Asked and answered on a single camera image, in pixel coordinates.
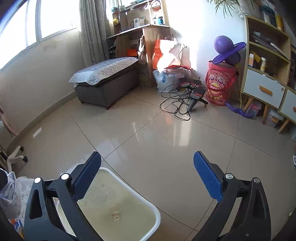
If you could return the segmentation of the white plastic trash bin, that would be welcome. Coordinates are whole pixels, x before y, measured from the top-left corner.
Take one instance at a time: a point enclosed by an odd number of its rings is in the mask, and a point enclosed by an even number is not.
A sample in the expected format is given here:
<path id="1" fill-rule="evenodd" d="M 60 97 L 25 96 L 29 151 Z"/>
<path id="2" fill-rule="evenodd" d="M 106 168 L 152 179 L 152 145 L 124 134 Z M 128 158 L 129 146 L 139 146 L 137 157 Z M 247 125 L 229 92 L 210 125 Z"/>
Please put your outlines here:
<path id="1" fill-rule="evenodd" d="M 103 240 L 148 240 L 161 223 L 153 204 L 104 167 L 77 204 Z M 113 221 L 114 211 L 120 212 L 119 221 Z"/>

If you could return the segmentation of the floral tablecloth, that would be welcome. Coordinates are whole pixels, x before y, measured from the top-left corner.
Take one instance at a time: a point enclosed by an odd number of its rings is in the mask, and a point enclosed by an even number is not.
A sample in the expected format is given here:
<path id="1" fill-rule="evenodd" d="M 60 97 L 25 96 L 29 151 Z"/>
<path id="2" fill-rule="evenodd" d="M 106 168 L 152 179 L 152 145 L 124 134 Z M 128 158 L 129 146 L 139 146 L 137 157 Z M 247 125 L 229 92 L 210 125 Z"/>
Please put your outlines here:
<path id="1" fill-rule="evenodd" d="M 25 213 L 27 202 L 30 196 L 31 188 L 34 179 L 27 177 L 16 178 L 13 188 L 13 199 L 9 205 L 8 211 L 10 220 L 14 223 L 18 222 L 21 227 L 18 227 L 18 233 L 24 239 L 25 230 Z"/>

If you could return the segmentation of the white office chair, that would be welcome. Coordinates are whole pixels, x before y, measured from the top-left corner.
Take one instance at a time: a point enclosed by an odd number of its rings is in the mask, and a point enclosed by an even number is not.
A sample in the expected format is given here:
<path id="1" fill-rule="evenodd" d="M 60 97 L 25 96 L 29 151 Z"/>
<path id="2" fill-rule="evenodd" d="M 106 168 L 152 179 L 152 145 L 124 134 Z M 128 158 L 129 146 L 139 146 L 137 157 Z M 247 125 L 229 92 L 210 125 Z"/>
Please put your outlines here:
<path id="1" fill-rule="evenodd" d="M 1 108 L 1 121 L 4 124 L 5 128 L 8 130 L 8 132 L 12 135 L 12 136 L 17 136 L 18 134 L 12 129 L 11 125 L 9 124 L 9 122 L 6 119 L 6 116 L 4 114 L 4 110 L 3 108 Z M 23 146 L 18 146 L 13 153 L 10 154 L 10 156 L 7 157 L 6 159 L 6 164 L 8 166 L 8 171 L 12 172 L 12 164 L 17 163 L 18 161 L 24 161 L 27 162 L 28 158 L 27 156 L 17 156 L 18 152 L 23 152 L 24 148 Z"/>

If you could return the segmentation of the white paper on floor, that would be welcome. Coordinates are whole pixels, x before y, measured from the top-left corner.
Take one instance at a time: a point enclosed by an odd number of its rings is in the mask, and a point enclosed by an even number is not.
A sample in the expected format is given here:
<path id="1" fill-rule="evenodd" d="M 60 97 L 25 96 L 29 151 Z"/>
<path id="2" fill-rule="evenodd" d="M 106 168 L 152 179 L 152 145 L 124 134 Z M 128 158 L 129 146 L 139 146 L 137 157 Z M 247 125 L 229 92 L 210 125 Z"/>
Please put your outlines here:
<path id="1" fill-rule="evenodd" d="M 33 133 L 33 138 L 35 138 L 42 131 L 42 127 L 38 128 L 36 132 Z"/>

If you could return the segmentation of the wooden cabinet with drawers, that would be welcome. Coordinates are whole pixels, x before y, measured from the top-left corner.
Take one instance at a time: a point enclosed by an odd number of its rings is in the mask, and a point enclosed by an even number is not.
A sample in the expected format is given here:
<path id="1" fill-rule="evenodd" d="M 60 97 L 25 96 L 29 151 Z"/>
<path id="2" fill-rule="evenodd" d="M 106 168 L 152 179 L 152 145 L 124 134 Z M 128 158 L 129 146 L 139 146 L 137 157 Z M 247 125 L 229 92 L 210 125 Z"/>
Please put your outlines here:
<path id="1" fill-rule="evenodd" d="M 284 117 L 278 132 L 295 123 L 295 89 L 289 87 L 291 51 L 289 36 L 254 16 L 245 16 L 246 57 L 241 94 L 247 111 L 255 100 L 265 103 L 263 119 L 274 108 Z"/>

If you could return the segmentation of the grey storage bench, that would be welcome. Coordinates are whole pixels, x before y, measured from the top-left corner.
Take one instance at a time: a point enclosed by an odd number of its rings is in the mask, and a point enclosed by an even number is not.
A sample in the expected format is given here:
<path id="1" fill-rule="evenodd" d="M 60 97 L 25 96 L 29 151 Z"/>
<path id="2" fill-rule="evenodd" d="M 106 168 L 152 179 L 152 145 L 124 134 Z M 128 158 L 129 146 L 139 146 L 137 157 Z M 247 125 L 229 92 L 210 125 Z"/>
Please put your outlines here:
<path id="1" fill-rule="evenodd" d="M 74 90 L 81 103 L 110 109 L 119 98 L 136 88 L 138 84 L 138 66 L 133 64 L 94 86 L 83 82 L 74 87 Z"/>

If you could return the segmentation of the red cylindrical snack bin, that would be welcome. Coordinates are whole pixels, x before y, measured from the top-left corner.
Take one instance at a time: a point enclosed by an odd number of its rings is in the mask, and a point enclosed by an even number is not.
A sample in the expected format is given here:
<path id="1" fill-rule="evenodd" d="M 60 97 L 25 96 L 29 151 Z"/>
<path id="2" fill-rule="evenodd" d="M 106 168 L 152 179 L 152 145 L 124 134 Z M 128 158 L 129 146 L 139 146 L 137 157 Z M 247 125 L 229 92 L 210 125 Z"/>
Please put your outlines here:
<path id="1" fill-rule="evenodd" d="M 208 62 L 205 77 L 206 98 L 212 104 L 225 106 L 231 95 L 232 85 L 238 76 L 237 68 L 225 62 L 218 64 Z"/>

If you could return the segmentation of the quilted bench cover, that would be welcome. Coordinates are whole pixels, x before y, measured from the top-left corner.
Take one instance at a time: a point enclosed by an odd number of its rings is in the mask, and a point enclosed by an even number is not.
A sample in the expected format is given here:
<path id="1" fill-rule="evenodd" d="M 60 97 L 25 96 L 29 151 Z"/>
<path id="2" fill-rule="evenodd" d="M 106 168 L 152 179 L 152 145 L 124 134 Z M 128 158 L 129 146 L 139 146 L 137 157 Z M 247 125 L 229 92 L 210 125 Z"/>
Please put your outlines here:
<path id="1" fill-rule="evenodd" d="M 86 83 L 90 86 L 95 86 L 138 61 L 135 57 L 121 57 L 102 61 L 76 72 L 70 78 L 69 83 Z"/>

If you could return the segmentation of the white printed shopping bag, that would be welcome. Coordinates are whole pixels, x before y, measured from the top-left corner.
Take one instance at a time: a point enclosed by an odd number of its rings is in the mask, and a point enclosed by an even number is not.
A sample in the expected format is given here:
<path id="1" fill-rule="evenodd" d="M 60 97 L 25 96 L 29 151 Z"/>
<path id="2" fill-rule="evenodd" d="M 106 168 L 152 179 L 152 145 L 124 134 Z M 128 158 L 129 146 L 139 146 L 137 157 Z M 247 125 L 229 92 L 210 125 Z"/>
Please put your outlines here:
<path id="1" fill-rule="evenodd" d="M 177 90 L 180 83 L 179 79 L 183 78 L 184 75 L 181 73 L 166 73 L 154 70 L 153 76 L 157 83 L 158 92 L 172 92 Z"/>

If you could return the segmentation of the purple balance ball toy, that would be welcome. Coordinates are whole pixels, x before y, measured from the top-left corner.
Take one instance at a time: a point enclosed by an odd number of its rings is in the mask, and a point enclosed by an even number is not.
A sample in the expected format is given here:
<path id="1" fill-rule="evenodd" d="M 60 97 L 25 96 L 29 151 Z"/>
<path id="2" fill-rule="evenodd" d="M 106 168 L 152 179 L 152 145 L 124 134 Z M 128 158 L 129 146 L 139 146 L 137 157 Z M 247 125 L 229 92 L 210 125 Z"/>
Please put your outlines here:
<path id="1" fill-rule="evenodd" d="M 240 63 L 241 56 L 239 51 L 246 47 L 245 42 L 234 44 L 227 36 L 218 36 L 214 40 L 214 49 L 218 55 L 212 60 L 213 64 L 225 62 L 231 66 L 236 66 Z"/>

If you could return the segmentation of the orange shopping bag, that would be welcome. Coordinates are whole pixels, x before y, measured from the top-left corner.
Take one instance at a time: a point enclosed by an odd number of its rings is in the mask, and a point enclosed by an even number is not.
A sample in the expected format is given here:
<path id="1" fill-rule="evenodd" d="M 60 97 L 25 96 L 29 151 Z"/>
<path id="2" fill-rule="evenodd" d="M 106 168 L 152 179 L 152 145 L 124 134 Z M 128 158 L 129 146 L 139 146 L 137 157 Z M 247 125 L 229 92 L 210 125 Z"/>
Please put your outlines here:
<path id="1" fill-rule="evenodd" d="M 162 72 L 177 67 L 191 69 L 189 48 L 178 41 L 155 40 L 152 55 L 153 70 Z"/>

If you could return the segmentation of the beige curtain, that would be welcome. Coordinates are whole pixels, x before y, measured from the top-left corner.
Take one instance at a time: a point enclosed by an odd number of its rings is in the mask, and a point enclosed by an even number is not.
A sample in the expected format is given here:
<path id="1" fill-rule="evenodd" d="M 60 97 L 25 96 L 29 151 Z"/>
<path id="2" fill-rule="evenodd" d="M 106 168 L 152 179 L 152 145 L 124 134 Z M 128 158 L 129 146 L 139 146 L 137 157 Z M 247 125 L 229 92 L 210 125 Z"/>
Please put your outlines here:
<path id="1" fill-rule="evenodd" d="M 110 26 L 106 14 L 106 1 L 79 1 L 79 37 L 84 63 L 87 67 L 109 59 L 107 37 Z"/>

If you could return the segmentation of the potted green plant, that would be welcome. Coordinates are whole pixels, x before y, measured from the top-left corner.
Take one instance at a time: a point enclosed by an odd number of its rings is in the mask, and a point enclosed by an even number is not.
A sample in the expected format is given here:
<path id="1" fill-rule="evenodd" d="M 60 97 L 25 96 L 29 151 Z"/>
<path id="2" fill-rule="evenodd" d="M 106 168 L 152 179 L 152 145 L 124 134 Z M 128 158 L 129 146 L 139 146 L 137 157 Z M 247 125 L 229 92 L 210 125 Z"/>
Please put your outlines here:
<path id="1" fill-rule="evenodd" d="M 252 15 L 257 11 L 257 6 L 254 1 L 207 0 L 206 2 L 215 7 L 215 13 L 221 10 L 224 17 L 227 15 L 232 16 L 236 10 L 240 16 Z"/>

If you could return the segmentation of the wooden desk shelf unit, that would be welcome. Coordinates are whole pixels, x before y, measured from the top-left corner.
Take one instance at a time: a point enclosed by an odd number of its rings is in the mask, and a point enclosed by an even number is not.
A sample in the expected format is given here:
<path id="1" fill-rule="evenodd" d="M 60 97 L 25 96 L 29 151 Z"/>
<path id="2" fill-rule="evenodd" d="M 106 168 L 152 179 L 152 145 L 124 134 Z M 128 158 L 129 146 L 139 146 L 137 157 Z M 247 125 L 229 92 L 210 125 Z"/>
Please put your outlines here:
<path id="1" fill-rule="evenodd" d="M 109 8 L 111 36 L 107 37 L 110 58 L 137 57 L 140 84 L 156 85 L 152 58 L 156 39 L 170 35 L 165 1 L 113 1 Z"/>

